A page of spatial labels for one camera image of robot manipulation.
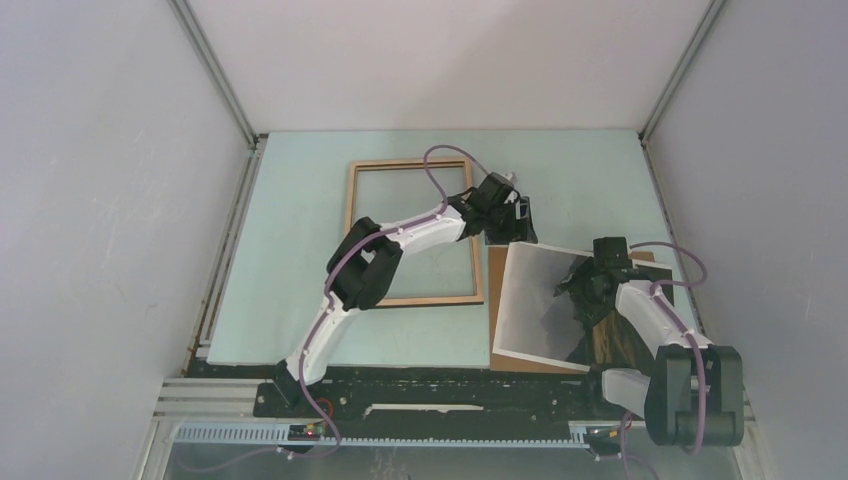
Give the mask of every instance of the purple cable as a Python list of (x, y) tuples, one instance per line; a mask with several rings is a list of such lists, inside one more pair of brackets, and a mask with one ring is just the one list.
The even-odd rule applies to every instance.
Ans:
[[(431, 153), (435, 152), (436, 150), (442, 149), (442, 148), (444, 148), (446, 150), (453, 150), (455, 152), (459, 152), (459, 153), (465, 155), (466, 157), (468, 157), (469, 160), (474, 162), (474, 165), (477, 165), (477, 167), (480, 168), (480, 170), (482, 170), (483, 173), (485, 173), (486, 175), (489, 174), (489, 171), (486, 170), (486, 168), (483, 167), (483, 165), (480, 162), (478, 162), (476, 158), (474, 158), (470, 153), (466, 152), (465, 150), (463, 150), (459, 147), (455, 147), (453, 145), (433, 145), (432, 147), (428, 148), (427, 151), (424, 152), (424, 157), (422, 158), (422, 161), (424, 162), (424, 173), (426, 173), (427, 176), (430, 177), (430, 181), (433, 182), (433, 185), (436, 186), (436, 190), (439, 191), (439, 195), (442, 196), (442, 205), (439, 207), (439, 211), (438, 211), (439, 214), (444, 213), (445, 210), (447, 210), (447, 208), (448, 208), (448, 194), (445, 193), (445, 189), (442, 188), (442, 186), (439, 184), (438, 180), (436, 180), (436, 177), (433, 176), (433, 172), (430, 171), (430, 166), (427, 164), (427, 161), (429, 160)], [(408, 226), (404, 225), (401, 228), (409, 228), (411, 226), (414, 226), (414, 225), (408, 225)]]
[(695, 455), (701, 451), (701, 446), (704, 443), (704, 430), (707, 424), (707, 375), (704, 370), (704, 358), (701, 356), (701, 349), (698, 348), (698, 342), (695, 341), (695, 337), (691, 333), (687, 333), (689, 328), (687, 328), (686, 324), (683, 323), (683, 320), (677, 316), (677, 313), (668, 306), (666, 302), (662, 301), (663, 297), (657, 296), (657, 290), (663, 285), (674, 285), (678, 287), (697, 287), (702, 285), (707, 281), (707, 267), (704, 265), (704, 262), (698, 258), (697, 255), (690, 252), (689, 250), (675, 245), (673, 243), (668, 242), (642, 242), (637, 243), (635, 245), (631, 245), (631, 249), (636, 249), (640, 247), (648, 247), (648, 246), (663, 246), (669, 247), (673, 250), (676, 250), (680, 253), (683, 253), (687, 257), (691, 258), (697, 265), (698, 268), (701, 269), (701, 278), (695, 282), (680, 282), (675, 280), (658, 280), (651, 284), (650, 293), (651, 297), (654, 299), (654, 303), (665, 312), (666, 315), (671, 318), (674, 324), (680, 329), (681, 333), (684, 333), (686, 336), (686, 340), (689, 342), (689, 346), (692, 347), (692, 351), (695, 354), (695, 370), (698, 374), (698, 429), (695, 433), (695, 443), (692, 445), (692, 448), (683, 448), (683, 451), (688, 453), (689, 455)]
[(621, 463), (624, 465), (624, 477), (627, 480), (631, 480), (630, 478), (630, 468), (627, 465), (628, 460), (633, 460), (634, 462), (642, 465), (646, 470), (651, 472), (651, 475), (654, 476), (655, 480), (660, 480), (660, 476), (654, 467), (651, 466), (648, 462), (642, 460), (640, 457), (633, 455), (632, 453), (627, 453), (627, 423), (633, 418), (633, 414), (630, 412), (625, 412), (624, 417), (621, 418), (621, 427), (619, 429), (619, 436), (621, 438)]

